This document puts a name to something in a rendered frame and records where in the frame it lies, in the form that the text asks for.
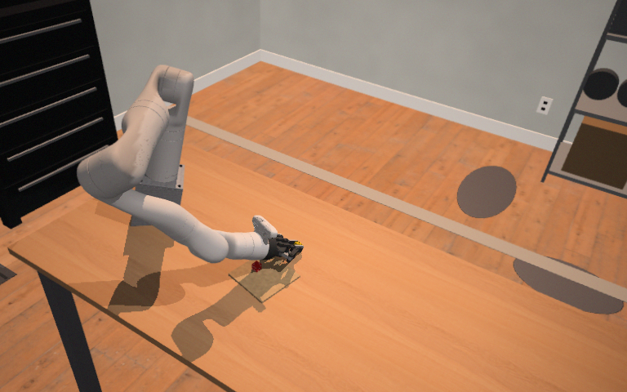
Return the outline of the tan flat mat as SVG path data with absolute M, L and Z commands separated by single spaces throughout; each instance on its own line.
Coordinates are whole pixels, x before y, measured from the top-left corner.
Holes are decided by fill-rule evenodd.
M 256 260 L 261 263 L 261 270 L 255 272 L 248 261 L 229 275 L 248 290 L 261 303 L 294 282 L 300 275 L 276 256 L 269 260 Z

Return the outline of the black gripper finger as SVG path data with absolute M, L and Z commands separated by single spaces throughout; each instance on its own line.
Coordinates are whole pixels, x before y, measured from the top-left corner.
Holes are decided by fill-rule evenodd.
M 282 241 L 283 243 L 289 243 L 289 244 L 293 244 L 293 245 L 294 245 L 295 242 L 298 242 L 297 240 L 283 238 L 283 236 L 281 234 L 277 235 L 276 241 Z
M 303 245 L 292 245 L 289 243 L 278 242 L 278 245 L 281 247 L 287 247 L 287 250 L 284 253 L 279 252 L 279 255 L 286 258 L 286 262 L 290 263 L 295 257 L 297 252 L 302 252 L 304 246 Z M 294 249 L 295 248 L 295 249 Z M 290 249 L 290 251 L 289 251 Z

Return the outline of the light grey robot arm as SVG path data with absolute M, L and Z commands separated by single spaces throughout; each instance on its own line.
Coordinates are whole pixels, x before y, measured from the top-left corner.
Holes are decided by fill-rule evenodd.
M 92 197 L 151 224 L 208 263 L 225 257 L 262 260 L 269 251 L 268 238 L 278 235 L 264 217 L 253 216 L 254 232 L 214 230 L 180 205 L 132 189 L 145 174 L 157 182 L 177 178 L 193 84 L 190 72 L 157 66 L 123 116 L 122 137 L 80 162 L 78 181 Z

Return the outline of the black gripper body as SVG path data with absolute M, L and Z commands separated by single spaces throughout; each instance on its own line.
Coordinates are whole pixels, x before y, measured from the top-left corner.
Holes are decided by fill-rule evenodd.
M 282 242 L 282 241 L 276 241 L 276 238 L 268 238 L 268 240 L 269 240 L 269 251 L 268 251 L 267 256 L 262 260 L 269 260 L 273 258 L 274 256 L 282 257 L 281 255 L 279 255 L 279 252 L 284 253 L 287 250 L 287 247 L 279 246 L 278 242 Z

